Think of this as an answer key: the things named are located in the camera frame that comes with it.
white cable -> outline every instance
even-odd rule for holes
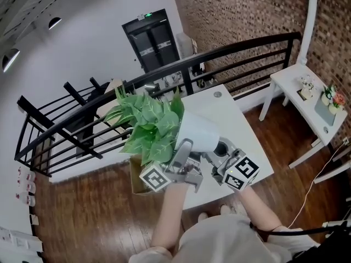
[[[329,159],[329,161],[325,163],[325,165],[323,166],[322,170],[321,170],[321,171],[316,175],[316,177],[312,180],[311,186],[309,187],[309,189],[308,189],[308,191],[307,191],[307,194],[306,194],[306,196],[305,196],[305,200],[304,200],[304,202],[303,202],[303,204],[302,204],[302,207],[301,207],[300,211],[298,212],[298,214],[296,215],[296,217],[294,218],[294,220],[293,220],[293,221],[291,222],[291,224],[288,226],[288,228],[290,228],[290,227],[294,224],[294,222],[296,221],[296,219],[298,218],[298,216],[299,216],[300,213],[302,212],[302,209],[303,209],[303,207],[305,206],[306,201],[307,201],[307,195],[308,195],[309,192],[311,191],[314,181],[315,181],[316,178],[323,172],[324,168],[330,163],[330,161],[333,159],[333,157],[335,156],[335,154],[339,151],[339,149],[340,149],[343,145],[344,145],[344,143],[343,143],[342,145],[339,146],[339,148],[334,152],[334,154],[331,156],[331,158]]]

white desk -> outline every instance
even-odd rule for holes
[[[313,91],[313,97],[303,101],[301,97],[298,95],[297,91],[302,88],[302,84],[299,79],[302,76],[310,75],[314,79],[314,86],[316,89]],[[269,86],[269,93],[264,102],[261,114],[259,116],[259,120],[263,121],[265,115],[267,114],[269,105],[273,98],[273,93],[278,86],[284,93],[285,96],[291,100],[291,102],[295,105],[297,110],[301,113],[302,117],[309,124],[311,129],[317,135],[318,139],[312,143],[312,149],[306,152],[299,159],[294,161],[289,165],[290,168],[296,167],[298,164],[302,163],[319,150],[321,150],[324,146],[326,146],[334,135],[337,133],[341,124],[344,122],[347,113],[346,111],[339,111],[336,114],[335,121],[333,126],[328,125],[314,110],[314,107],[321,95],[321,92],[324,89],[325,84],[322,80],[306,65],[295,64],[286,69],[278,71],[270,76],[271,82]]]
[[[215,92],[221,92],[222,96],[215,98],[213,95]],[[254,158],[261,168],[254,183],[273,173],[273,168],[257,137],[224,85],[187,96],[182,101],[185,109],[215,122],[222,137],[230,139],[235,146]],[[183,209],[197,207],[234,193],[227,185],[218,185],[211,177],[212,166],[203,158],[201,158],[201,172],[203,182],[199,191],[195,193],[195,188],[189,187]]]

potted plant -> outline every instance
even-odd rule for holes
[[[121,152],[141,154],[141,164],[167,163],[183,139],[193,142],[195,152],[214,151],[219,141],[216,124],[184,110],[177,89],[171,102],[149,95],[126,94],[116,88],[119,105],[106,115],[105,122],[119,117],[115,124],[129,122],[134,128]]]
[[[321,101],[324,105],[328,106],[329,104],[333,103],[333,97],[336,94],[336,88],[334,85],[330,85],[328,87],[324,87],[324,92],[321,96]]]
[[[313,79],[310,75],[307,75],[306,77],[301,77],[301,83],[303,85],[301,94],[306,99],[310,99],[312,97],[312,90],[314,89]]]
[[[340,93],[336,93],[332,98],[332,103],[329,104],[328,109],[330,113],[335,115],[339,110],[343,109],[345,103],[344,96]]]

wooden floor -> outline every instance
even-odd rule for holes
[[[253,188],[284,225],[299,211],[314,176],[329,159],[323,149],[296,167],[288,164],[305,153],[315,139],[295,108],[272,103],[263,122],[260,108],[245,114],[262,144],[274,174]],[[324,221],[339,220],[344,213],[348,182],[344,175],[314,185],[302,214],[294,227],[319,227]],[[162,204],[162,195],[136,196],[131,193],[128,164],[112,165],[56,185],[40,176],[37,182],[35,214],[40,226],[47,262],[127,262],[129,257],[149,247],[152,230]],[[182,226],[196,223],[202,211],[218,214],[221,204],[245,213],[235,196],[218,200],[183,214]],[[322,235],[315,239],[321,241]]]

green leaf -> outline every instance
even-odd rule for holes
[[[135,127],[135,125],[138,123],[137,119],[134,117],[133,119],[131,119],[129,121],[129,124],[132,126],[132,127]]]
[[[168,138],[162,138],[151,145],[149,159],[160,163],[168,162],[173,156],[172,143]]]
[[[171,131],[169,131],[169,132],[164,136],[164,138],[168,138],[168,139],[170,139],[171,141],[174,141],[174,140],[176,140],[176,138],[177,138],[178,131],[179,131],[179,128],[178,128],[178,127],[173,128]]]
[[[156,124],[160,134],[164,136],[170,130],[177,128],[179,125],[178,115],[174,112],[166,113],[162,119]]]
[[[107,122],[109,120],[112,120],[112,119],[120,116],[122,114],[121,108],[122,107],[120,105],[112,107],[111,110],[106,114],[104,122]]]
[[[152,141],[153,137],[154,137],[153,132],[144,129],[142,126],[137,124],[133,129],[133,132],[129,140],[144,139],[144,140]]]
[[[179,89],[174,94],[173,100],[171,102],[171,110],[178,115],[180,120],[183,119],[184,105],[180,98]]]
[[[145,95],[137,95],[137,100],[135,101],[134,107],[141,110],[141,108],[143,108],[143,102],[145,99]]]
[[[141,113],[141,111],[137,108],[135,108],[132,104],[128,104],[129,107],[132,109],[133,111],[133,115],[135,116],[135,118],[138,121],[139,125],[146,125],[148,122],[147,120],[143,117],[143,114]]]
[[[159,141],[162,138],[162,135],[160,134],[159,130],[155,133],[155,140],[154,141]]]
[[[143,145],[141,139],[131,140],[130,138],[121,150],[122,153],[141,154],[143,152]]]
[[[153,123],[156,119],[162,117],[162,106],[157,100],[146,95],[143,102],[142,113],[146,120]]]
[[[171,105],[169,104],[168,100],[163,103],[163,112],[164,114],[171,112]]]
[[[122,101],[124,97],[123,97],[122,94],[120,93],[119,87],[115,88],[115,93],[116,93],[117,101],[120,103],[120,101]]]
[[[145,130],[137,124],[121,152],[142,154],[143,145],[151,144],[153,137],[154,134],[151,131]]]
[[[146,125],[141,125],[141,127],[143,129],[146,129],[146,130],[152,130],[155,127],[155,125],[154,124],[146,124]]]
[[[141,151],[141,165],[145,165],[151,161],[150,149],[151,149],[151,141],[144,140],[142,142],[143,149]]]
[[[125,99],[123,99],[123,103],[134,105],[137,99],[138,99],[138,95],[129,94]]]
[[[123,98],[127,97],[126,90],[124,89],[124,85],[122,85],[122,96]]]
[[[126,123],[133,118],[134,114],[132,109],[130,107],[124,108],[122,109],[122,115],[120,116],[120,119],[114,125]]]

